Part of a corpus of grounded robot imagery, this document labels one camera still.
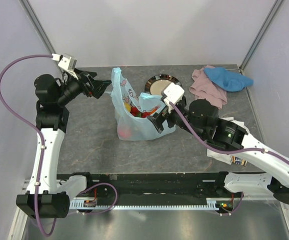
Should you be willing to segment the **red apple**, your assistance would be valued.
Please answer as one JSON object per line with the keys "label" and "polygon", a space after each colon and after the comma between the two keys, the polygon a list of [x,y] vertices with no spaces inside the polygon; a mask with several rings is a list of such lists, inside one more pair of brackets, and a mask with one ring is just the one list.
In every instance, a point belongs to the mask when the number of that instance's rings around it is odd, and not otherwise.
{"label": "red apple", "polygon": [[120,126],[117,128],[117,134],[120,139],[129,139],[132,136],[132,132],[128,127]]}

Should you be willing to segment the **yellow pear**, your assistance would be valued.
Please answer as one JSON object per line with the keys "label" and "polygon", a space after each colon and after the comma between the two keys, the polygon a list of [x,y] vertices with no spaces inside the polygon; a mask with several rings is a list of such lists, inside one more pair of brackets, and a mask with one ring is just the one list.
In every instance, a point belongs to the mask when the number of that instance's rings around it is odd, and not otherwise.
{"label": "yellow pear", "polygon": [[131,111],[131,106],[130,106],[129,104],[125,104],[124,106],[125,106],[125,108],[126,108],[126,110],[127,110],[128,112]]}

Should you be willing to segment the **light blue plastic bag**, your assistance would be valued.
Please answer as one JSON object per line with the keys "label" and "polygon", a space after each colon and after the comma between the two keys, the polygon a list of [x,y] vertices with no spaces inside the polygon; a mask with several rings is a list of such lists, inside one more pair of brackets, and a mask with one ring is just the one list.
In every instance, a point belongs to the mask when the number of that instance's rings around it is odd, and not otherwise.
{"label": "light blue plastic bag", "polygon": [[114,117],[118,127],[126,127],[131,131],[131,137],[128,139],[120,139],[122,141],[149,141],[155,140],[162,136],[173,133],[176,128],[165,127],[162,133],[158,133],[154,125],[147,119],[141,117],[134,117],[125,108],[126,104],[131,107],[137,107],[141,112],[149,112],[154,108],[157,108],[156,112],[159,113],[166,105],[161,101],[159,95],[151,95],[149,93],[142,92],[137,94],[130,82],[123,77],[122,70],[119,67],[115,67],[111,72],[111,100],[114,106]]}

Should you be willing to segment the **red lychee bunch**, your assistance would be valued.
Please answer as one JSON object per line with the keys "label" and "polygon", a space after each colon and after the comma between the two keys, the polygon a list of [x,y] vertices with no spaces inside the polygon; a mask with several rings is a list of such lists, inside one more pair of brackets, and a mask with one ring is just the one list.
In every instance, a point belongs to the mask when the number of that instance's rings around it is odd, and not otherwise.
{"label": "red lychee bunch", "polygon": [[141,112],[140,110],[137,109],[137,107],[132,106],[130,109],[130,113],[137,118],[146,118],[147,116],[152,115],[154,112],[157,111],[157,108],[153,108],[151,111],[143,111]]}

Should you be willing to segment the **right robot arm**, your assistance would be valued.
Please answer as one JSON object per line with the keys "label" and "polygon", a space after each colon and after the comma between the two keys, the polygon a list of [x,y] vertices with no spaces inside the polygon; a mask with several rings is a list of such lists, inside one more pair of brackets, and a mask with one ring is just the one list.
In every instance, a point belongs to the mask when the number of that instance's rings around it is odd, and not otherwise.
{"label": "right robot arm", "polygon": [[274,197],[289,205],[289,158],[256,139],[244,127],[219,118],[219,110],[207,100],[194,100],[186,109],[183,98],[172,110],[165,106],[147,119],[161,133],[164,123],[177,125],[191,133],[209,150],[235,156],[261,169],[261,173],[220,172],[213,184],[214,193],[225,197],[240,193],[253,197]]}

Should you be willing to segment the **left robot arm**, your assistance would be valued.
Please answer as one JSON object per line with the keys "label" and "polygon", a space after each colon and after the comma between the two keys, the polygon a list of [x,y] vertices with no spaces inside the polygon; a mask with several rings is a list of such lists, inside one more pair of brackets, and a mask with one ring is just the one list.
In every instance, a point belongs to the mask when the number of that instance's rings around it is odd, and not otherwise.
{"label": "left robot arm", "polygon": [[63,73],[66,80],[43,74],[34,81],[36,102],[35,127],[37,148],[29,184],[24,194],[16,197],[16,205],[35,219],[65,218],[71,201],[78,195],[88,197],[94,192],[89,172],[67,174],[64,183],[57,178],[62,142],[69,120],[67,104],[78,95],[99,99],[112,83],[96,79],[97,73],[74,70],[75,76]]}

